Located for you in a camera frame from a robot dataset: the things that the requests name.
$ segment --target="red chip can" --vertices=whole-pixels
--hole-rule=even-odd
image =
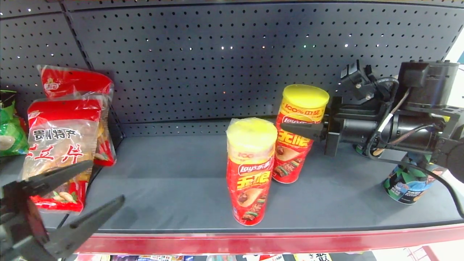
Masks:
[[[313,140],[282,130],[281,123],[320,123],[329,94],[310,85],[289,85],[284,89],[277,116],[278,131],[272,178],[280,183],[298,179]]]
[[[276,139],[274,124],[259,118],[232,119],[227,129],[226,180],[233,216],[242,225],[264,217]]]

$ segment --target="black cable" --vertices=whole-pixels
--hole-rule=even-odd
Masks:
[[[398,91],[398,88],[400,86],[400,82],[395,77],[380,78],[379,80],[376,81],[376,84],[381,84],[381,83],[385,83],[385,82],[390,82],[390,83],[393,84],[393,86],[392,86],[392,88],[390,90],[390,101],[386,102],[387,108],[385,109],[385,112],[384,112],[384,114],[382,116],[382,119],[379,121],[379,123],[375,127],[375,133],[377,133],[377,129],[378,129],[379,125],[382,124],[385,121],[385,119],[388,117],[388,114],[390,113],[390,111],[392,109],[393,102],[395,101],[395,98],[396,98],[396,92]],[[366,145],[366,148],[367,147],[372,147],[372,145],[374,144],[374,141],[375,141],[375,139],[377,137],[379,138],[379,140],[381,142],[387,144],[387,142],[382,139],[382,135],[378,135],[378,136],[374,137],[373,139],[372,139],[372,137],[374,137],[374,135],[372,135],[371,138],[369,139],[369,141],[368,141],[368,143]]]
[[[423,129],[427,129],[429,127],[435,127],[434,124],[424,124],[424,125],[421,125],[421,126],[418,126],[408,132],[406,132],[405,134],[401,135],[400,137],[398,137],[397,139],[391,141],[391,142],[388,142],[387,144],[388,145],[397,145],[399,144],[400,142],[404,141],[405,139],[407,139],[409,136],[411,136],[412,134],[420,131],[420,130],[423,130]]]
[[[375,132],[372,135],[371,139],[375,140],[377,135],[378,135],[378,132]],[[366,151],[370,151],[371,147],[372,147],[372,142],[369,141],[369,143],[367,145],[367,148],[366,148]],[[431,172],[429,170],[423,169],[421,167],[418,167],[416,165],[413,165],[413,164],[410,164],[410,163],[407,163],[407,162],[390,160],[390,159],[380,159],[380,158],[376,158],[376,157],[372,156],[370,153],[366,153],[366,154],[372,160],[385,162],[385,163],[396,164],[396,165],[398,165],[398,164],[403,165],[403,166],[406,165],[408,167],[411,167],[411,168],[416,169],[418,171],[422,171],[422,172],[426,173],[427,175],[432,176],[433,178],[438,180],[440,183],[442,183],[446,187],[448,192],[451,194],[451,197],[453,198],[453,202],[454,202],[454,205],[456,206],[456,210],[458,211],[458,214],[461,216],[461,218],[464,219],[464,210],[463,210],[463,206],[461,204],[461,201],[459,200],[458,194],[453,189],[453,187],[446,180],[444,180],[442,177],[438,176],[437,174],[435,174],[435,173],[433,173],[433,172]]]

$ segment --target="robotic arm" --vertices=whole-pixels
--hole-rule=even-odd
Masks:
[[[446,105],[459,64],[449,61],[401,64],[398,80],[375,77],[371,66],[357,60],[343,69],[341,88],[350,89],[361,104],[344,104],[333,97],[320,124],[281,124],[288,132],[326,140],[325,155],[335,156],[340,142],[362,145],[373,160],[402,164],[374,157],[370,150],[392,149],[431,154],[431,163],[449,169],[464,183],[464,108]],[[415,165],[409,167],[443,183],[464,211],[455,191],[441,177]]]
[[[124,204],[124,196],[106,203],[70,224],[47,233],[39,211],[29,198],[44,196],[90,168],[92,160],[11,182],[0,190],[0,261],[23,256],[28,261],[48,261],[72,255]]]

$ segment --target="cylindrical can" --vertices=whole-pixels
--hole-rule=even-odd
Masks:
[[[226,180],[234,218],[253,226],[264,217],[277,129],[259,118],[232,119],[227,128]]]
[[[408,152],[401,161],[419,166],[436,175],[441,175],[446,171],[443,167],[431,164],[430,155]],[[407,165],[397,165],[383,182],[383,187],[392,199],[403,204],[412,205],[419,200],[434,182],[435,178],[422,171]]]
[[[289,85],[284,89],[277,116],[276,162],[272,177],[281,183],[298,179],[313,140],[284,131],[281,123],[320,123],[329,102],[329,94],[309,85]]]

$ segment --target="green snack bag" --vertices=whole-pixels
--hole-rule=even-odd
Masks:
[[[15,114],[15,95],[15,91],[0,90],[0,157],[26,154],[29,149],[22,119]]]

